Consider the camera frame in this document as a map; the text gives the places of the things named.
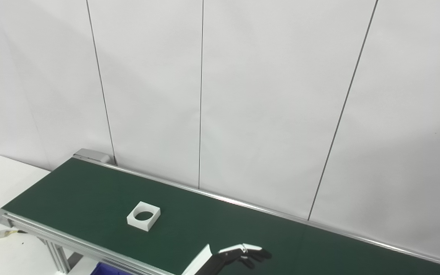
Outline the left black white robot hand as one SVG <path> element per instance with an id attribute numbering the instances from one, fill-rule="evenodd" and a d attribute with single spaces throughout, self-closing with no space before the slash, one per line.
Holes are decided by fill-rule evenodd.
<path id="1" fill-rule="evenodd" d="M 207 244 L 190 262 L 182 275 L 217 275 L 222 269 L 234 262 L 240 262 L 248 269 L 255 268 L 252 260 L 262 262 L 271 259 L 272 254 L 266 249 L 247 243 L 241 243 L 220 249 L 213 254 Z"/>

